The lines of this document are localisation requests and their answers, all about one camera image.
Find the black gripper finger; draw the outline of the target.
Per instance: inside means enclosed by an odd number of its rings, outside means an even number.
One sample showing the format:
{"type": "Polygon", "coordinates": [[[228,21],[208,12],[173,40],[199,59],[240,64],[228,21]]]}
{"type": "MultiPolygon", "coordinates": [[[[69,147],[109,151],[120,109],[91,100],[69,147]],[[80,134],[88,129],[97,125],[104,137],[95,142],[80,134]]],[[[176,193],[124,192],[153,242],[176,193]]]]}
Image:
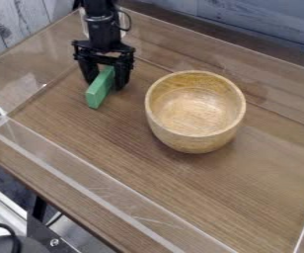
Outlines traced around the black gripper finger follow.
{"type": "Polygon", "coordinates": [[[115,66],[115,89],[121,90],[129,82],[132,63],[129,61],[119,61],[115,66]]]}
{"type": "Polygon", "coordinates": [[[99,74],[97,63],[91,57],[79,57],[77,65],[87,84],[91,84],[99,74]]]}

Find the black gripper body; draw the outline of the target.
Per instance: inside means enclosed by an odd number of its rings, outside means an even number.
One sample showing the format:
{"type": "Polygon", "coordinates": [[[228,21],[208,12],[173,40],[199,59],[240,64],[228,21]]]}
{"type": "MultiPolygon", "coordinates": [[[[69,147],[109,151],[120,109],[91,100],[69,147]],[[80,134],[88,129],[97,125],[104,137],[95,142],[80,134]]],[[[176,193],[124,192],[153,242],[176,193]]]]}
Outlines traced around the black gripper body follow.
{"type": "Polygon", "coordinates": [[[91,57],[97,65],[115,66],[119,61],[129,61],[133,68],[135,49],[121,42],[119,15],[84,16],[88,39],[71,42],[73,59],[91,57]]]}

